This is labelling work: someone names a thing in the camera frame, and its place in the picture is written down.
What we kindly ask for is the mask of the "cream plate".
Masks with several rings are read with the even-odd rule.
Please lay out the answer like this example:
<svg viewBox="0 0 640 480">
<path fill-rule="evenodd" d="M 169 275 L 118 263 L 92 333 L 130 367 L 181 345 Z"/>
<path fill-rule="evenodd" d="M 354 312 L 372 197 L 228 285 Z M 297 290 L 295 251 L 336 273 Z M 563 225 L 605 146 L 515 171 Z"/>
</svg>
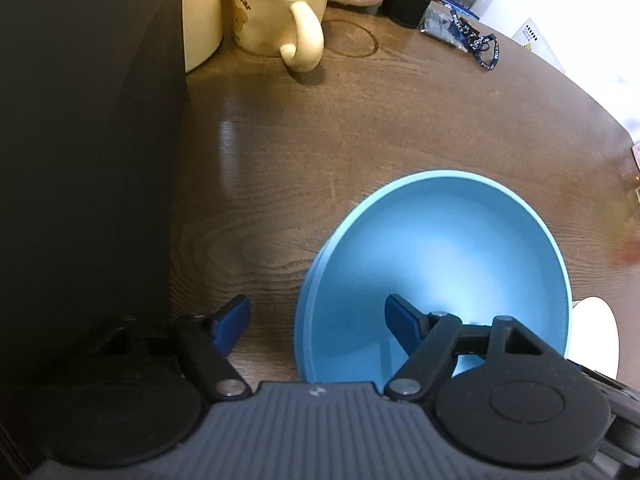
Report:
<svg viewBox="0 0 640 480">
<path fill-rule="evenodd" d="M 570 310 L 567 359 L 616 379 L 620 334 L 610 306 L 599 297 L 575 301 Z"/>
</svg>

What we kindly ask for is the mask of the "white leaning board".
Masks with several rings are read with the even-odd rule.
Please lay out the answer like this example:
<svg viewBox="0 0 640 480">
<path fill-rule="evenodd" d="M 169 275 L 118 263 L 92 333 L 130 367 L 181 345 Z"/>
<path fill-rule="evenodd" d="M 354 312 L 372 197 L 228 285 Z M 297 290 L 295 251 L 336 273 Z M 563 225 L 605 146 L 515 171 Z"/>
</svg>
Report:
<svg viewBox="0 0 640 480">
<path fill-rule="evenodd" d="M 512 39 L 526 50 L 535 53 L 538 58 L 542 58 L 560 73 L 565 73 L 560 60 L 553 53 L 547 40 L 544 39 L 541 31 L 531 18 L 521 24 L 521 27 L 514 32 Z"/>
</svg>

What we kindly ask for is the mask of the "blue bowl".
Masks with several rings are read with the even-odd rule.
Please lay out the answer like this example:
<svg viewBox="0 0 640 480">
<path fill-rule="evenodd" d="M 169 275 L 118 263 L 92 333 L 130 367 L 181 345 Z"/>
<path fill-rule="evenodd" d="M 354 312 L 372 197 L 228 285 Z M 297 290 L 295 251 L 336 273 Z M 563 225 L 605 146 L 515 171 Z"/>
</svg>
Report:
<svg viewBox="0 0 640 480">
<path fill-rule="evenodd" d="M 548 226 L 518 194 L 470 172 L 390 182 L 338 226 L 298 297 L 300 377 L 383 387 L 407 359 L 385 322 L 393 294 L 466 324 L 513 316 L 557 352 L 570 338 L 570 280 Z"/>
</svg>

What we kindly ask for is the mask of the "black cylindrical cup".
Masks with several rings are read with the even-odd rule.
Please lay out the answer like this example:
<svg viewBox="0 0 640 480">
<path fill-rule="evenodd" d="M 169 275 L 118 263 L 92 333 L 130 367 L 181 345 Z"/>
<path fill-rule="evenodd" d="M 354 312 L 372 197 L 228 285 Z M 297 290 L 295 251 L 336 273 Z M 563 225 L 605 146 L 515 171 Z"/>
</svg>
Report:
<svg viewBox="0 0 640 480">
<path fill-rule="evenodd" d="M 417 28 L 432 0 L 384 0 L 384 13 L 396 24 Z"/>
</svg>

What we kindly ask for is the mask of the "yellow ceramic mug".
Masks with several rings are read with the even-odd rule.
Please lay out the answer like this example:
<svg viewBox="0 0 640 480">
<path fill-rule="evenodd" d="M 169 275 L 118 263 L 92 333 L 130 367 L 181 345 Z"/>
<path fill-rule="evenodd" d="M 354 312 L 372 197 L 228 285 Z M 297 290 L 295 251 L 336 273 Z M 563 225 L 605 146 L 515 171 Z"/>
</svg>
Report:
<svg viewBox="0 0 640 480">
<path fill-rule="evenodd" d="M 292 72 L 309 73 L 324 50 L 322 18 L 328 0 L 232 0 L 235 43 L 280 58 Z"/>
</svg>

